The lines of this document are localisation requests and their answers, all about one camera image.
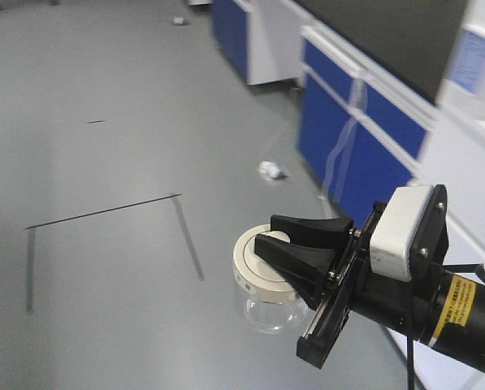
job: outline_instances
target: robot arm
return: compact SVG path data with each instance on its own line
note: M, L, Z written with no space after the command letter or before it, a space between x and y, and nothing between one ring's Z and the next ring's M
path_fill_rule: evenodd
M271 217L290 243L258 235L254 252L316 310L297 356L322 368L350 311L485 372L485 285L443 266L443 185L398 188L362 229L348 218ZM476 267L481 279L482 267Z

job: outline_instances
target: gray floor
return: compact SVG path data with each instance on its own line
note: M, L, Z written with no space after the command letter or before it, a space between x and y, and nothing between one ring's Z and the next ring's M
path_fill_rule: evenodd
M4 5L0 389L404 388L391 341L356 314L320 371L295 357L306 323L265 336L233 303L242 232L323 216L290 85L245 87L209 14L177 0ZM290 178L264 182L263 157ZM26 313L26 227L170 193L204 280L167 199L35 229Z

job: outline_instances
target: black countertop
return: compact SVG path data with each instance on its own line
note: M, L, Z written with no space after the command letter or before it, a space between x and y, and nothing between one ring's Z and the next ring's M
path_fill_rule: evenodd
M468 0L297 0L435 104Z

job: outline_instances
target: white jar lid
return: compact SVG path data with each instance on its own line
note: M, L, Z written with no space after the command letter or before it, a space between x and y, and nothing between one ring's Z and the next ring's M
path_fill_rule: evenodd
M257 234L265 234L290 242L287 234L272 231L269 224L249 229L240 236L233 250L233 274L236 282L250 296L259 301L270 303L294 301L298 295L291 285L254 253Z

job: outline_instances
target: yellow warning label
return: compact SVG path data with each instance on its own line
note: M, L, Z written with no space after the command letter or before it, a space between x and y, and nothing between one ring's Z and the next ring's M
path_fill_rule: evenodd
M469 279L457 275L452 277L452 284L450 284L443 311L440 313L439 322L432 336L433 340L439 338L446 323L457 323L463 327L466 325L475 298L476 287L477 284Z

